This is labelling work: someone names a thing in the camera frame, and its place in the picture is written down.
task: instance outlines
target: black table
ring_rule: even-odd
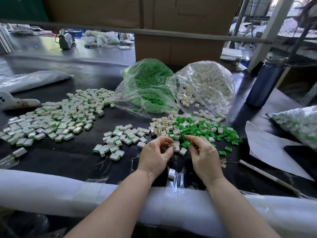
[[[45,62],[42,59],[33,58],[25,60],[8,56],[7,62],[10,68],[17,73],[29,73],[43,69],[57,69],[60,71],[74,74],[69,80],[35,88],[33,90],[15,94],[18,98],[35,98],[41,102],[61,101],[66,98],[66,93],[75,93],[76,89],[85,90],[87,88],[106,88],[115,90],[122,81],[121,71],[127,67],[123,64],[113,64],[104,62],[80,62],[78,60],[67,62],[56,60],[54,62]],[[265,131],[279,137],[295,140],[294,137],[284,132],[277,125],[273,124],[265,115],[266,113],[281,112],[300,105],[278,90],[274,90],[265,106],[258,110],[245,105],[245,98],[254,82],[254,78],[247,74],[234,73],[236,82],[236,98],[233,103],[232,111],[229,115],[229,124],[238,132],[238,135],[245,140],[240,146],[235,147],[222,140],[216,141],[217,149],[224,150],[225,146],[233,148],[232,153],[227,152],[227,167],[223,169],[225,177],[236,186],[236,188],[254,192],[262,195],[276,196],[294,196],[288,189],[276,184],[275,182],[257,174],[256,172],[239,164],[243,158],[246,162],[291,183],[295,188],[301,190],[309,196],[317,198],[315,182],[307,179],[286,174],[277,170],[249,155],[249,147],[246,140],[245,124],[247,120],[258,125]],[[14,110],[0,114],[0,126],[3,127],[11,117],[24,114],[30,110]],[[113,131],[117,125],[132,124],[133,127],[146,128],[151,122],[150,119],[133,116],[119,108],[110,109],[107,106],[104,109],[105,115],[96,118],[93,128],[90,131],[83,131],[74,139],[56,143],[49,138],[36,141],[31,147],[26,147],[28,153],[23,156],[20,163],[12,169],[65,176],[78,180],[108,178],[107,183],[118,184],[124,180],[132,170],[136,170],[138,158],[141,151],[137,150],[136,145],[126,146],[123,144],[122,150],[125,156],[119,162],[113,162],[109,158],[103,159],[99,154],[93,153],[96,144],[102,144],[103,133]],[[4,142],[0,142],[0,155],[4,157],[16,150],[16,147],[10,147]],[[189,152],[185,157],[173,156],[169,166],[178,173],[184,173],[184,179],[177,179],[179,187],[189,187],[205,189],[205,186],[195,174]],[[154,182],[154,186],[166,186],[167,170]]]

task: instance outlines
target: right hand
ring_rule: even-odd
[[[192,145],[188,147],[194,170],[205,186],[208,187],[215,180],[224,178],[217,149],[204,137],[185,135],[185,138],[199,148],[198,150]]]

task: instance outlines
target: bag of green plastic parts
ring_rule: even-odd
[[[178,88],[173,72],[157,59],[143,59],[126,68],[115,90],[113,103],[134,115],[154,117],[177,113]]]

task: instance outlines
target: white pipe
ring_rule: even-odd
[[[17,170],[0,170],[0,180],[0,206],[70,217],[87,216],[117,187]],[[282,237],[316,236],[316,202],[279,196],[245,197]],[[152,187],[138,221],[208,237],[227,237],[208,192],[202,190]]]

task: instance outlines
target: bag of white plastic parts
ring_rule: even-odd
[[[317,105],[268,114],[285,131],[317,152]]]
[[[173,74],[157,59],[138,61],[123,71],[123,81],[112,102],[133,115],[147,118],[154,118],[157,113],[176,114],[178,88]]]
[[[213,61],[200,61],[188,64],[174,77],[180,83],[177,103],[184,113],[202,109],[227,115],[235,92],[229,70]]]

